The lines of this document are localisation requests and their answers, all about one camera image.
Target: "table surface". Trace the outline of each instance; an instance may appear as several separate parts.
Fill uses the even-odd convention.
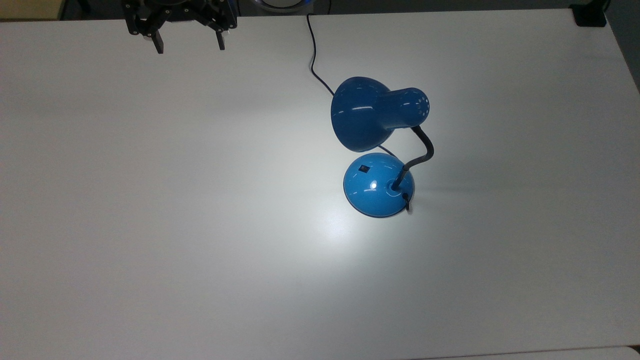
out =
[[[0,24],[0,357],[411,359],[640,343],[640,96],[570,10],[313,17],[317,72],[427,93],[412,213],[304,17]],[[412,132],[385,145],[423,152]]]

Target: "lamp shade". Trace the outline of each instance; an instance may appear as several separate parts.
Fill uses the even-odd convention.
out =
[[[390,91],[379,81],[345,80],[331,102],[331,122],[347,149],[363,152],[382,144],[395,129],[420,125],[429,115],[429,99],[416,88]]]

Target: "lamp base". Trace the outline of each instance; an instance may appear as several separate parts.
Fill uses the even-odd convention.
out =
[[[391,189],[403,165],[397,158],[379,152],[357,158],[344,174],[347,200],[370,217],[390,217],[404,210],[415,190],[411,173],[406,173],[397,190]]]

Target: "blue desk lamp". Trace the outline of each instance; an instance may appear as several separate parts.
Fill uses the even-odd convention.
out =
[[[406,164],[379,152],[356,159],[344,174],[344,193],[359,212],[389,217],[409,208],[415,189],[409,168],[433,156],[433,144],[420,128],[428,115],[429,99],[416,88],[390,91],[376,80],[357,77],[335,91],[331,122],[349,150],[371,150],[403,127],[410,127],[427,148],[425,155]]]

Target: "robotic arm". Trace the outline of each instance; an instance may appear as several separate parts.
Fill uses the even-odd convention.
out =
[[[143,20],[141,7],[151,13]],[[165,21],[196,20],[216,31],[220,50],[225,49],[222,32],[237,27],[234,0],[122,0],[122,10],[131,35],[142,34],[150,38],[158,54],[164,52],[164,43],[158,30]]]

